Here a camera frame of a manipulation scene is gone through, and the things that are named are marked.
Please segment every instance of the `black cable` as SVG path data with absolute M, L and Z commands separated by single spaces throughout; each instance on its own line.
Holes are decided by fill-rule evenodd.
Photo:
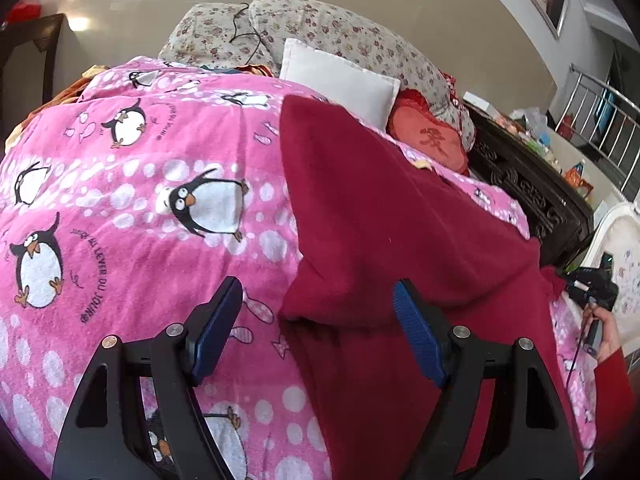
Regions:
M 251 28 L 254 30 L 253 32 L 245 32 L 244 34 L 238 34 L 238 26 L 236 25 L 236 20 L 238 19 L 240 14 L 242 14 L 243 12 L 245 12 L 249 8 L 249 4 L 248 3 L 242 2 L 242 4 L 245 5 L 246 7 L 238 10 L 238 12 L 236 12 L 234 14 L 234 19 L 233 19 L 233 21 L 234 21 L 234 36 L 229 40 L 229 43 L 233 43 L 235 38 L 242 38 L 243 36 L 257 36 L 258 44 L 255 46 L 254 51 L 252 52 L 252 54 L 249 56 L 249 59 L 247 59 L 246 63 L 245 63 L 245 65 L 248 65 L 249 62 L 252 60 L 252 58 L 255 56 L 255 53 L 258 52 L 258 49 L 260 48 L 260 44 L 262 43 L 262 38 L 260 37 L 260 34 L 258 34 L 258 31 L 255 30 L 255 27 L 253 26 L 253 24 L 251 24 Z

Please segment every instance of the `white wall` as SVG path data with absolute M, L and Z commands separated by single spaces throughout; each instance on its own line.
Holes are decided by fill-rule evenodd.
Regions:
M 575 79 L 569 77 L 571 63 L 597 78 L 606 79 L 613 57 L 612 39 L 591 27 L 582 0 L 569 0 L 559 40 L 556 40 L 531 0 L 500 1 L 536 47 L 558 85 L 558 93 L 550 106 L 552 115 L 558 120 L 564 107 L 565 87 L 570 86 L 572 81 L 575 83 Z

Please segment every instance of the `red object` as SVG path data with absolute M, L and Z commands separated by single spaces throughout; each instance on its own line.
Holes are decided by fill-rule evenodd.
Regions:
M 38 2 L 27 2 L 25 0 L 18 2 L 7 14 L 5 21 L 7 23 L 28 22 L 40 17 L 42 6 Z
M 399 278 L 481 338 L 530 337 L 573 416 L 549 313 L 554 282 L 538 268 L 537 240 L 414 168 L 343 108 L 287 97 L 280 131 L 304 255 L 280 325 L 334 480 L 400 478 L 440 393 L 420 374 L 394 315 Z M 479 455 L 492 390 L 485 381 L 462 468 Z
M 450 170 L 465 173 L 468 160 L 460 134 L 429 111 L 424 96 L 413 89 L 401 90 L 387 125 L 389 134 L 429 155 Z
M 567 114 L 562 118 L 560 126 L 558 127 L 558 133 L 562 135 L 566 140 L 571 140 L 574 135 L 574 129 L 571 127 L 571 123 L 574 122 L 574 115 Z
M 610 355 L 595 370 L 596 375 L 596 448 L 613 442 L 629 422 L 636 397 L 626 375 L 622 349 Z

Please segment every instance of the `metal screw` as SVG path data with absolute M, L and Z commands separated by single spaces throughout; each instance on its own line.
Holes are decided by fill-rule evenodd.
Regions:
M 180 323 L 173 323 L 166 328 L 166 334 L 170 337 L 180 335 L 184 327 Z
M 116 346 L 117 342 L 118 338 L 116 336 L 108 335 L 102 340 L 102 348 L 111 348 L 113 346 Z
M 471 330 L 469 330 L 466 326 L 456 325 L 453 327 L 453 335 L 459 337 L 460 339 L 466 339 L 471 335 Z
M 518 344 L 523 350 L 533 350 L 533 341 L 528 337 L 521 337 L 518 339 Z

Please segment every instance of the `white pillow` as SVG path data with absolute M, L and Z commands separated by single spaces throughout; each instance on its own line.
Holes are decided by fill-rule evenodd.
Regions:
M 367 123 L 386 129 L 400 81 L 288 38 L 280 79 L 307 86 Z

